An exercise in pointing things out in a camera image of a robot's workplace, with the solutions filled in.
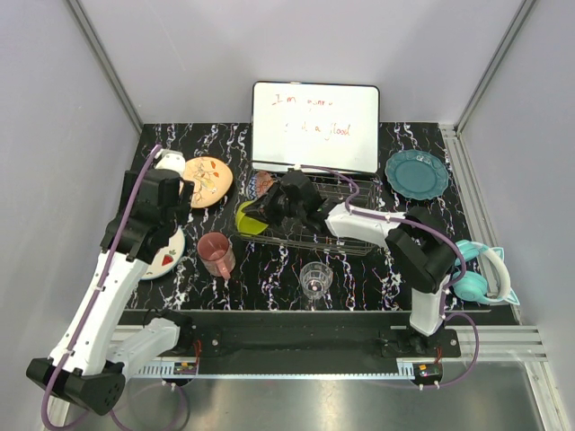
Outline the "yellow-green bowl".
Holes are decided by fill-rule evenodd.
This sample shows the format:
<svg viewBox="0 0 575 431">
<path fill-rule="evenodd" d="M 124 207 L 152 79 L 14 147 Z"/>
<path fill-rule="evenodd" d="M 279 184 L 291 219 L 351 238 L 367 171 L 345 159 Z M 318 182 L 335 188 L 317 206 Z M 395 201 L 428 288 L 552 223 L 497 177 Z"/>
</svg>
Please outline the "yellow-green bowl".
<svg viewBox="0 0 575 431">
<path fill-rule="evenodd" d="M 251 201 L 245 201 L 237 208 L 235 214 L 235 227 L 240 234 L 259 235 L 268 228 L 268 225 L 245 214 L 244 210 L 251 203 Z"/>
</svg>

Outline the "red patterned bowl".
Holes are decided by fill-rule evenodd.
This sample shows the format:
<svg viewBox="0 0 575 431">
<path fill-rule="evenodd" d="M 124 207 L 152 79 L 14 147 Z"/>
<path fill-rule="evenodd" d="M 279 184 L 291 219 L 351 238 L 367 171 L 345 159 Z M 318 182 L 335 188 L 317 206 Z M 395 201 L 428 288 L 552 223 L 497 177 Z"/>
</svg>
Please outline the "red patterned bowl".
<svg viewBox="0 0 575 431">
<path fill-rule="evenodd" d="M 266 171 L 257 171 L 248 180 L 246 196 L 250 200 L 256 200 L 265 194 L 275 182 L 275 178 Z"/>
</svg>

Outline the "orange floral plate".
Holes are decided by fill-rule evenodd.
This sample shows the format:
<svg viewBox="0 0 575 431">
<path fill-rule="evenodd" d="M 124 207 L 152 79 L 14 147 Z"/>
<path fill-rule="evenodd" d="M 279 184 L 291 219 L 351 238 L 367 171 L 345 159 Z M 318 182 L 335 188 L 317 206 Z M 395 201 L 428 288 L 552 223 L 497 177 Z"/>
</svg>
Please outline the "orange floral plate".
<svg viewBox="0 0 575 431">
<path fill-rule="evenodd" d="M 191 207 L 204 208 L 211 207 L 224 197 L 231 188 L 234 175 L 221 160 L 201 156 L 185 163 L 183 178 L 194 183 Z"/>
</svg>

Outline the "teal scalloped plate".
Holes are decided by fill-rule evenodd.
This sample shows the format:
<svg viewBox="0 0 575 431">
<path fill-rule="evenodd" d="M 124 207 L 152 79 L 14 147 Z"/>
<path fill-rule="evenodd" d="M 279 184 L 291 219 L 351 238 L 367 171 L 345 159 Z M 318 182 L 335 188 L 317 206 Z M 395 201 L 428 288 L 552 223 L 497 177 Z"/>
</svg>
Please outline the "teal scalloped plate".
<svg viewBox="0 0 575 431">
<path fill-rule="evenodd" d="M 449 183 L 444 163 L 419 150 L 393 154 L 385 164 L 385 177 L 396 193 L 415 200 L 441 197 Z"/>
</svg>

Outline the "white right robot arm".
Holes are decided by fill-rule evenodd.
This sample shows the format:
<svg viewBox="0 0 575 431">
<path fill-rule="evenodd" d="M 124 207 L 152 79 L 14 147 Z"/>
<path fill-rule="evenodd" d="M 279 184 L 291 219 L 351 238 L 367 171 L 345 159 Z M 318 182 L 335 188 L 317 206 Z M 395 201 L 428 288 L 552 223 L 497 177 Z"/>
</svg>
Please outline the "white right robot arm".
<svg viewBox="0 0 575 431">
<path fill-rule="evenodd" d="M 438 348 L 438 329 L 445 319 L 444 289 L 461 253 L 445 234 L 429 225 L 426 209 L 389 213 L 356 207 L 348 198 L 326 197 L 303 172 L 290 171 L 240 213 L 277 227 L 294 219 L 316 234 L 388 249 L 411 288 L 409 348 L 419 356 Z"/>
</svg>

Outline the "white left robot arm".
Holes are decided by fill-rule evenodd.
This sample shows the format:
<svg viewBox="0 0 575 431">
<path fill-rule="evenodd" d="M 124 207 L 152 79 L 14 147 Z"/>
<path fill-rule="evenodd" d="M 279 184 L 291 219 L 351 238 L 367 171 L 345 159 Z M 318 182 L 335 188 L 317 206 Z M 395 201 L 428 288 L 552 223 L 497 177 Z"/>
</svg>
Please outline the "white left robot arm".
<svg viewBox="0 0 575 431">
<path fill-rule="evenodd" d="M 27 377 L 49 395 L 104 416 L 144 365 L 161 354 L 182 356 L 192 349 L 192 318 L 170 310 L 117 347 L 111 337 L 140 279 L 187 219 L 193 189 L 167 168 L 125 173 L 118 213 L 106 227 L 74 319 L 49 355 L 33 358 L 27 367 Z"/>
</svg>

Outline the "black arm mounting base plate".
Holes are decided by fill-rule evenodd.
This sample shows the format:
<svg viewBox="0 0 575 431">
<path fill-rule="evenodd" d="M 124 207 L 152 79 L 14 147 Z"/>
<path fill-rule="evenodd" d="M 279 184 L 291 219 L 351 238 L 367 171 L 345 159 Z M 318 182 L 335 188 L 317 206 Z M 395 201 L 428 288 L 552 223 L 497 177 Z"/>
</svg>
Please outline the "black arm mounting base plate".
<svg viewBox="0 0 575 431">
<path fill-rule="evenodd" d="M 199 340 L 199 374 L 385 374 L 398 359 L 461 356 L 456 331 L 426 339 L 405 312 L 188 312 Z"/>
</svg>

